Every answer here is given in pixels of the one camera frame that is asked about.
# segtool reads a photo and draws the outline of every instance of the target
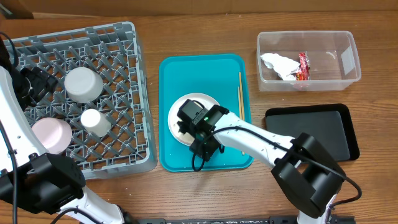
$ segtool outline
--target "white plate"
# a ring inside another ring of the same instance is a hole
[[[180,132],[180,127],[177,124],[178,121],[181,121],[181,119],[177,116],[178,110],[186,102],[187,99],[197,100],[198,102],[203,104],[203,106],[205,106],[205,108],[208,110],[213,105],[220,104],[218,104],[218,102],[209,95],[203,93],[190,93],[182,96],[172,105],[169,111],[169,115],[167,117],[170,132],[180,143],[190,146],[195,139],[189,133],[182,134]]]

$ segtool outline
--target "red wrapper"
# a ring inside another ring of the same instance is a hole
[[[308,70],[308,63],[307,63],[307,56],[305,53],[299,53],[298,57],[300,58],[300,70],[296,74],[296,80],[309,80],[310,79],[310,72]]]

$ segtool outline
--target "chopstick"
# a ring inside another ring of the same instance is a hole
[[[242,74],[241,74],[241,72],[239,72],[238,100],[239,100],[239,118],[244,121],[244,103],[243,103]]]

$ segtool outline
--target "cup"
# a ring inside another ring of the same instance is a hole
[[[81,114],[80,121],[89,133],[95,133],[98,137],[105,136],[112,128],[105,115],[95,109],[85,110]]]
[[[51,154],[62,153],[70,144],[72,129],[57,118],[42,118],[32,127],[37,139]]]
[[[101,76],[85,67],[74,68],[65,77],[68,96],[77,103],[87,103],[97,99],[103,86]]]

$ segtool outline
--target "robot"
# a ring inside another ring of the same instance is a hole
[[[40,68],[16,69],[0,43],[0,199],[31,213],[59,213],[86,224],[137,224],[121,207],[105,202],[88,187],[76,162],[50,154],[36,138],[23,110],[35,106],[47,92],[53,92],[56,79]],[[199,102],[187,100],[179,109],[180,132],[195,140],[190,146],[193,158],[205,161],[225,146],[239,149],[272,168],[286,197],[300,210],[298,224],[329,223],[331,209],[342,183],[349,179],[322,145],[302,134],[297,139],[280,136],[240,120],[218,105],[207,110]],[[301,162],[309,166],[301,174]]]

